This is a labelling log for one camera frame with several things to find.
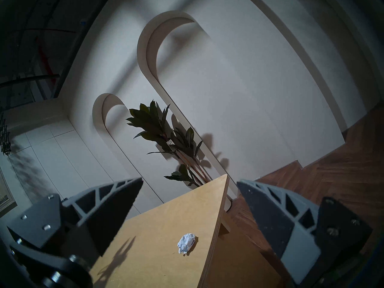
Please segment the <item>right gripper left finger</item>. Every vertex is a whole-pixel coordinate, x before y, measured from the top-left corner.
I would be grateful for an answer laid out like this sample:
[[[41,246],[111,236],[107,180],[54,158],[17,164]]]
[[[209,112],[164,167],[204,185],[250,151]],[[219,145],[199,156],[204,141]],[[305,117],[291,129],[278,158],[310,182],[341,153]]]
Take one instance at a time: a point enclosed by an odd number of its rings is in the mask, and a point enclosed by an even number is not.
[[[118,233],[142,185],[141,177],[126,179],[64,201],[57,193],[48,194],[8,223],[8,230],[23,246],[63,258],[76,255],[93,266]]]

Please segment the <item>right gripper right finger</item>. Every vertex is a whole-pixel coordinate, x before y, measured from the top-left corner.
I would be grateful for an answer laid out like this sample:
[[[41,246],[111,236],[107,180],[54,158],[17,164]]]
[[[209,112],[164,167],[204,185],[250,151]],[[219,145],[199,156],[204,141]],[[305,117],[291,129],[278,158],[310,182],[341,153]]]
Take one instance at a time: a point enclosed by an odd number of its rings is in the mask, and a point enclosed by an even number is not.
[[[317,205],[280,187],[240,180],[259,230],[295,285],[335,285],[360,261],[372,228],[333,197]]]

